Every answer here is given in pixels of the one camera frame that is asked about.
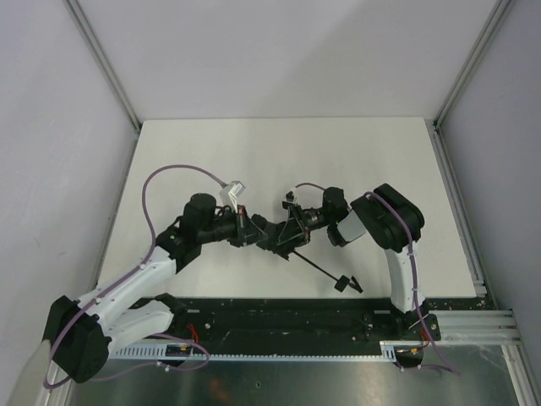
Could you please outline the black folding umbrella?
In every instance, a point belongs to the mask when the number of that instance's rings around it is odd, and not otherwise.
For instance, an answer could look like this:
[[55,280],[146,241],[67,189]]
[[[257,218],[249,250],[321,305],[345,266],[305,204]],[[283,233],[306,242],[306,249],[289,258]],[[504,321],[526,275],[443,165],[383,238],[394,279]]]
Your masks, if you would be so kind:
[[298,253],[298,248],[307,245],[311,241],[311,233],[322,228],[326,229],[327,237],[333,246],[344,247],[347,244],[347,241],[339,234],[337,222],[329,222],[319,209],[300,209],[295,206],[288,209],[287,219],[283,222],[268,222],[259,215],[253,215],[251,221],[262,230],[263,237],[256,243],[262,250],[270,251],[286,261],[289,260],[290,255],[297,256],[330,278],[335,283],[334,289],[340,293],[346,288],[350,288],[359,294],[363,292],[356,277],[347,277],[345,275],[336,277],[305,255]]

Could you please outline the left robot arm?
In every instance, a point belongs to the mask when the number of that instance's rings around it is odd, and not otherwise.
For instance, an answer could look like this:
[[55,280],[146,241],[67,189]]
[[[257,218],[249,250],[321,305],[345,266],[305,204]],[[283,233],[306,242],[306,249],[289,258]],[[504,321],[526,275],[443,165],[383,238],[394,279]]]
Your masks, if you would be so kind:
[[218,206],[212,195],[193,195],[181,216],[151,235],[149,251],[138,265],[77,299],[62,296],[52,303],[43,333],[51,344],[51,361],[69,380],[91,380],[111,355],[162,334],[183,313],[181,302],[170,294],[134,309],[150,288],[176,276],[205,244],[227,241],[242,248],[268,242],[267,224],[261,215],[249,215],[244,206]]

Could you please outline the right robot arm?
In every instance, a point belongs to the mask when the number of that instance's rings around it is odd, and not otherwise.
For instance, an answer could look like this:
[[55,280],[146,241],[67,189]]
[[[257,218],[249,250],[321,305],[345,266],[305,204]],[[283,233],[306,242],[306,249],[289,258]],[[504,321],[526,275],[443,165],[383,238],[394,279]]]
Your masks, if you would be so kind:
[[416,244],[425,220],[421,211],[389,184],[382,184],[352,203],[337,187],[323,190],[320,208],[303,209],[291,189],[282,202],[287,219],[265,226],[267,239],[258,244],[263,250],[287,259],[311,240],[311,233],[325,229],[335,247],[368,234],[385,252],[391,280],[392,309],[402,320],[417,319],[424,296],[419,289],[415,261]]

